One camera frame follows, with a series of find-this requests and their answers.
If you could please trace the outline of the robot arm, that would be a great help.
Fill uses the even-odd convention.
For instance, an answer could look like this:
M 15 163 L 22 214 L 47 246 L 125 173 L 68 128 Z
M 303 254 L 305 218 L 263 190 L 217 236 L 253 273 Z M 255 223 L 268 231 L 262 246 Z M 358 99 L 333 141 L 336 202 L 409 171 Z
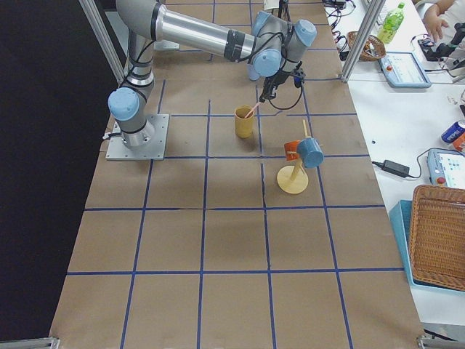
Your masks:
M 116 10 L 128 28 L 126 71 L 108 107 L 116 121 L 119 142 L 135 151 L 154 143 L 161 128 L 144 112 L 153 88 L 153 53 L 184 45 L 201 52 L 247 64 L 250 80 L 264 78 L 261 103 L 271 102 L 289 78 L 303 89 L 302 57 L 317 36 L 308 20 L 290 20 L 260 11 L 250 33 L 244 33 L 172 11 L 162 1 L 117 1 Z

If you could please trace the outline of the person's hand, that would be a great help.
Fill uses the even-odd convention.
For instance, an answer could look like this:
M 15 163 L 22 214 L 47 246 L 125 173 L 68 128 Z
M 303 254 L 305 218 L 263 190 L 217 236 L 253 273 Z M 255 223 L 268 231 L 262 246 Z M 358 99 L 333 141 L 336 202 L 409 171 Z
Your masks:
M 424 14 L 424 26 L 427 33 L 434 41 L 442 39 L 442 29 L 448 27 L 448 23 L 440 17 L 444 11 L 445 10 L 441 9 L 437 4 L 433 4 Z

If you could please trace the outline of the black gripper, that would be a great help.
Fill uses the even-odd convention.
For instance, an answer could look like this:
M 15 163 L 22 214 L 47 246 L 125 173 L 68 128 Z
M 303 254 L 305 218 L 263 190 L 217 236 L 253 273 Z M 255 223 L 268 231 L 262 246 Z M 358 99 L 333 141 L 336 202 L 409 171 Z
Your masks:
M 292 64 L 289 71 L 284 68 L 280 68 L 278 72 L 271 76 L 267 77 L 264 80 L 264 86 L 262 93 L 259 97 L 259 101 L 264 103 L 266 100 L 272 101 L 276 98 L 276 90 L 281 85 L 284 84 L 288 77 L 292 76 L 294 79 L 294 86 L 299 89 L 304 83 L 304 71 L 301 68 L 302 61 L 297 64 Z

